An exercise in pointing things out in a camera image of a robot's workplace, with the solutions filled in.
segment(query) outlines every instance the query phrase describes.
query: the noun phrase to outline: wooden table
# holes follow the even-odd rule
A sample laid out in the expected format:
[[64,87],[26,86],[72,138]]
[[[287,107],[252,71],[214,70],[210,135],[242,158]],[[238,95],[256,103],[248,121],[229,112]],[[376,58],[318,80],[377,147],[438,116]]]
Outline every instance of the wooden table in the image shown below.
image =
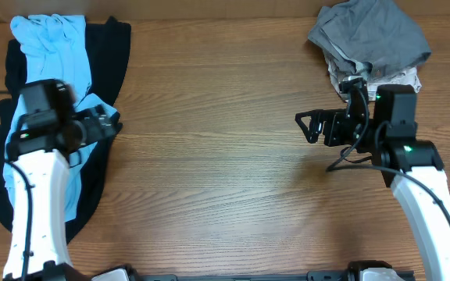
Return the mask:
[[[433,55],[419,71],[419,137],[450,188],[450,17],[417,17]],[[124,128],[98,209],[69,245],[86,274],[131,263],[180,276],[302,273],[382,259],[424,279],[405,216],[379,173],[324,169],[295,113],[342,108],[314,18],[132,23],[115,106]],[[0,24],[0,89],[6,42]],[[0,225],[0,277],[10,233]]]

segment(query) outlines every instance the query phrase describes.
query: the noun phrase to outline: black cloth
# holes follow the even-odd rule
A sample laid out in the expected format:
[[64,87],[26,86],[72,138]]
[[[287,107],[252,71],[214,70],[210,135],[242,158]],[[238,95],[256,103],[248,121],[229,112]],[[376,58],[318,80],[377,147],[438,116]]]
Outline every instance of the black cloth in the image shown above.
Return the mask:
[[[90,93],[98,95],[106,104],[113,105],[123,85],[124,75],[130,58],[131,25],[120,23],[110,17],[105,24],[87,24],[85,31],[86,52],[91,69]],[[3,180],[5,139],[15,112],[20,89],[27,80],[27,59],[20,51],[20,43],[11,40],[6,54],[5,85],[12,100],[0,101],[0,223],[9,231],[13,223],[13,207],[9,202],[8,191]],[[118,132],[120,114],[111,120]],[[101,140],[80,171],[81,192],[77,204],[76,218],[66,222],[66,240],[69,243],[93,216],[102,197],[105,184],[105,171],[109,150],[114,137]]]

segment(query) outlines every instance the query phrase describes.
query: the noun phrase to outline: wooden tabletop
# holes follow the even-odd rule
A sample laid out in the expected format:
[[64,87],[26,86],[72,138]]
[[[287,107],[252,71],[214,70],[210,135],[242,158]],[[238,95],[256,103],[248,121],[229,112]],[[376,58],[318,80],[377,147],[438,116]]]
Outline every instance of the wooden tabletop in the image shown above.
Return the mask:
[[[433,55],[419,138],[435,143],[450,189],[450,17],[415,20]],[[343,108],[314,18],[132,22],[115,104],[124,128],[91,221],[69,245],[85,274],[303,273],[382,259],[424,279],[398,202],[374,171],[324,169],[340,148],[307,144],[295,113]],[[0,89],[6,43],[0,24]],[[0,278],[11,239],[0,225]]]

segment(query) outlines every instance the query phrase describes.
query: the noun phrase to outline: pile of cloth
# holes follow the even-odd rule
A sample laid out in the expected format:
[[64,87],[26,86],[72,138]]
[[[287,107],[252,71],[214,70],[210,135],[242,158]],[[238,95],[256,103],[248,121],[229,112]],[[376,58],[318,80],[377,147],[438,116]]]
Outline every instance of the pile of cloth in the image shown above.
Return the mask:
[[378,86],[421,83],[416,67],[431,55],[421,28],[392,0],[349,0],[332,8],[323,7],[309,40],[322,48],[330,81],[339,83],[352,76],[367,81],[370,100]]
[[[112,17],[105,24],[86,24],[84,16],[16,16],[10,28],[15,39],[8,43],[5,85],[12,99],[0,101],[0,223],[9,231],[15,189],[12,168],[4,163],[5,145],[26,113],[20,89],[37,80],[63,80],[76,95],[76,111],[102,105],[119,132],[120,114],[113,105],[123,85],[131,41],[131,26]],[[64,205],[67,243],[100,202],[113,140],[90,144],[70,156]]]

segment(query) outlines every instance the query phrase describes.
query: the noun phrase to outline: gray cloth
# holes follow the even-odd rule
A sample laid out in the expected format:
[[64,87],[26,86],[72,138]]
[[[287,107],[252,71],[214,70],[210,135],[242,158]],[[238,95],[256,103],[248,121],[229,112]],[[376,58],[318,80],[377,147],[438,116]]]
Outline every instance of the gray cloth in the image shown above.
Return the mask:
[[309,40],[330,56],[338,72],[363,75],[364,66],[368,80],[422,64],[431,54],[420,27],[392,0],[350,0],[323,7]]

